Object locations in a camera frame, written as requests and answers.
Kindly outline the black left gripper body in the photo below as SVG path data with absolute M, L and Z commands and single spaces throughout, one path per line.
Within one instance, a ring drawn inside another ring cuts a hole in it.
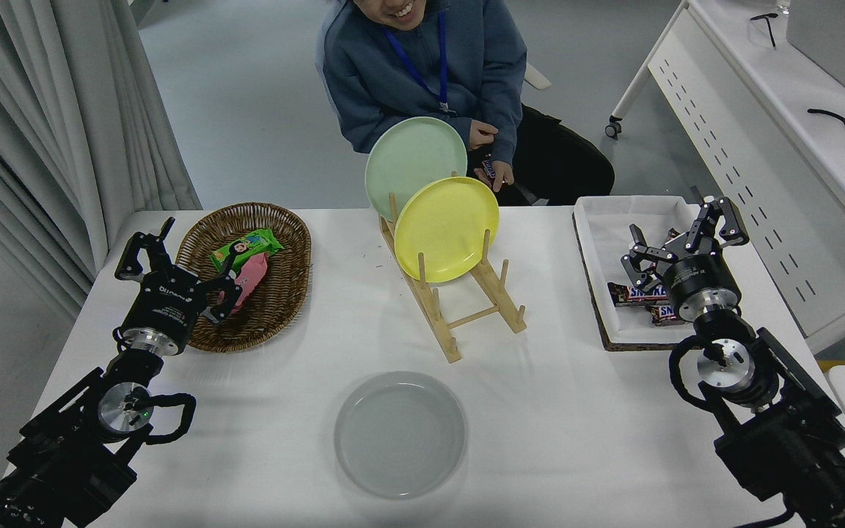
M 131 342 L 140 334 L 161 334 L 169 340 L 168 348 L 185 348 L 206 307 L 197 274 L 187 270 L 151 271 L 141 280 L 120 335 Z

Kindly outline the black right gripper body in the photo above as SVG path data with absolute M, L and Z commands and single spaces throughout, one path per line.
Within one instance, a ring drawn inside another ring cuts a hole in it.
M 721 255 L 685 257 L 671 264 L 661 280 L 676 313 L 734 310 L 742 298 L 734 275 Z

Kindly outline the person's right hand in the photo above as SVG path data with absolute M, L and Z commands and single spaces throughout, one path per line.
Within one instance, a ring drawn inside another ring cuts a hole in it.
M 472 120 L 467 137 L 467 149 L 474 151 L 493 144 L 498 133 L 499 130 L 493 125 L 480 120 Z

